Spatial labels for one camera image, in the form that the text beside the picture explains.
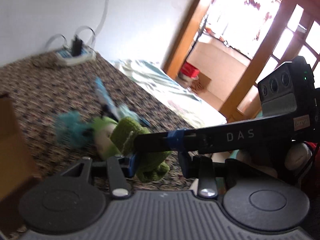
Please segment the green pea plush toy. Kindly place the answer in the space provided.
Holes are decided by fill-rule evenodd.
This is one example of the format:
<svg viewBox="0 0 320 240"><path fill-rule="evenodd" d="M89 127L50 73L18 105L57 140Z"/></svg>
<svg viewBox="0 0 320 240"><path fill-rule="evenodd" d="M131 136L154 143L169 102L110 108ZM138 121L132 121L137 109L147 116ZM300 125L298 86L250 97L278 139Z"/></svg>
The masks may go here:
<svg viewBox="0 0 320 240"><path fill-rule="evenodd" d="M161 180L169 171L166 158L171 152L133 153L136 136L150 131L131 117L124 117L119 122L111 118L93 119L93 138L97 152L103 160L111 156L135 155L136 173L139 181L148 183Z"/></svg>

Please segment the teal mesh bath pouf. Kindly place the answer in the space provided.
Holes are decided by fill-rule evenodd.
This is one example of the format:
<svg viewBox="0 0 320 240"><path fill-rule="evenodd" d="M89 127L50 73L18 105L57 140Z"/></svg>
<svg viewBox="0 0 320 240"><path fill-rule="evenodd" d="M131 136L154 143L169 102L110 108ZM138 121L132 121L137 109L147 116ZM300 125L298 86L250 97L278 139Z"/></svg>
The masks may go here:
<svg viewBox="0 0 320 240"><path fill-rule="evenodd" d="M59 114L54 123L56 140L59 144L78 149L93 143L93 128L80 113L69 111Z"/></svg>

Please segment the red box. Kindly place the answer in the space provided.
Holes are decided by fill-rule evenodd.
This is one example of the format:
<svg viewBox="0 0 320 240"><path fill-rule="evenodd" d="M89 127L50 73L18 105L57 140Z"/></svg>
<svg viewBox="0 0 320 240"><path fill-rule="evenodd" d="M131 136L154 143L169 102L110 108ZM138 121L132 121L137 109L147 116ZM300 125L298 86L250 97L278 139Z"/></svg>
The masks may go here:
<svg viewBox="0 0 320 240"><path fill-rule="evenodd" d="M198 76L200 70L197 69L196 67L194 67L192 64L185 62L182 65L180 72L189 78L196 78Z"/></svg>

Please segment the light green bed sheet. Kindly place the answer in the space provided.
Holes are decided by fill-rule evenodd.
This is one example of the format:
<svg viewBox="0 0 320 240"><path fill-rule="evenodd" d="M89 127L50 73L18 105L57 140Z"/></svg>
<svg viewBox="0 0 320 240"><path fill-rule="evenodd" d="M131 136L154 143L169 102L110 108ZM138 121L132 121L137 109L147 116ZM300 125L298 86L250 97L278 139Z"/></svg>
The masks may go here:
<svg viewBox="0 0 320 240"><path fill-rule="evenodd" d="M204 128L227 123L219 111L167 76L160 64L143 60L117 60L111 64L191 126Z"/></svg>

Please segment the patterned floral tablecloth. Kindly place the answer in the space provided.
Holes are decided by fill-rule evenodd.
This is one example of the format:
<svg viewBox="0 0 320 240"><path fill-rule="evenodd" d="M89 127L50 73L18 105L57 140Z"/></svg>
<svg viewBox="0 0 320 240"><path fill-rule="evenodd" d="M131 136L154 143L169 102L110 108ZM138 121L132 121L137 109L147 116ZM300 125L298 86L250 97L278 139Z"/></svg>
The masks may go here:
<svg viewBox="0 0 320 240"><path fill-rule="evenodd" d="M189 128L189 124L131 81L101 56L95 61L59 67L46 53L1 67L1 93L8 93L29 152L42 177L61 171L81 157L97 159L93 146L72 149L57 142L56 117L77 111L85 121L101 111L95 94L99 77L112 100L125 104L150 123L153 132Z"/></svg>

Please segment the cardboard box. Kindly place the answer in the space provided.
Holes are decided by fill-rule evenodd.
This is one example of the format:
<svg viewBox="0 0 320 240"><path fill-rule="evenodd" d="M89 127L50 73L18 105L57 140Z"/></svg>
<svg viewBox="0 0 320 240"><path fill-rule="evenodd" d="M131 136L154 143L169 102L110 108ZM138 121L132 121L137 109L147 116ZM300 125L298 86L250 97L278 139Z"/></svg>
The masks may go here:
<svg viewBox="0 0 320 240"><path fill-rule="evenodd" d="M31 179L40 179L9 94L1 95L1 200Z"/></svg>

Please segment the white power strip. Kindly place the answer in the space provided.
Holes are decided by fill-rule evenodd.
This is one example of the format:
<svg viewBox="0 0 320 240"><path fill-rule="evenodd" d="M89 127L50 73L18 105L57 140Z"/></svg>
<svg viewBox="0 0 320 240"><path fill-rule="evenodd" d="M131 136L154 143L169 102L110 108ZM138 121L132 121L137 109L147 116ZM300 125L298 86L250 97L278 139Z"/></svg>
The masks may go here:
<svg viewBox="0 0 320 240"><path fill-rule="evenodd" d="M80 55L72 56L70 50L62 48L55 53L55 56L57 65L74 66L77 64L95 60L96 52L92 48L84 46L81 49Z"/></svg>

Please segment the black charger plug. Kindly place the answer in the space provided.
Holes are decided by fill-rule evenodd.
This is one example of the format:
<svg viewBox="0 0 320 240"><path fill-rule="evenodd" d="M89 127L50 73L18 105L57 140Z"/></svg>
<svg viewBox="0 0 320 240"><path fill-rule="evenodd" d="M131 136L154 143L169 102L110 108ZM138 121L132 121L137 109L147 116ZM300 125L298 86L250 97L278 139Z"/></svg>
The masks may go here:
<svg viewBox="0 0 320 240"><path fill-rule="evenodd" d="M71 47L72 57L81 55L82 45L83 45L82 39L80 39L78 35L74 35L74 38L72 39L72 47Z"/></svg>

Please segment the wooden door frame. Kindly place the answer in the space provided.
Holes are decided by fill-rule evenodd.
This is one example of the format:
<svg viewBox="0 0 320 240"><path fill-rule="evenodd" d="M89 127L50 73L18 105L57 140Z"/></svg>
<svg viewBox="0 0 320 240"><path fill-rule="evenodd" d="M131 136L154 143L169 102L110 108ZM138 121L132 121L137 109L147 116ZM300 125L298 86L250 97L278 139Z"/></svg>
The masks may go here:
<svg viewBox="0 0 320 240"><path fill-rule="evenodd" d="M319 0L191 0L163 68L197 68L197 93L233 122L260 112L258 82L296 56L319 79Z"/></svg>

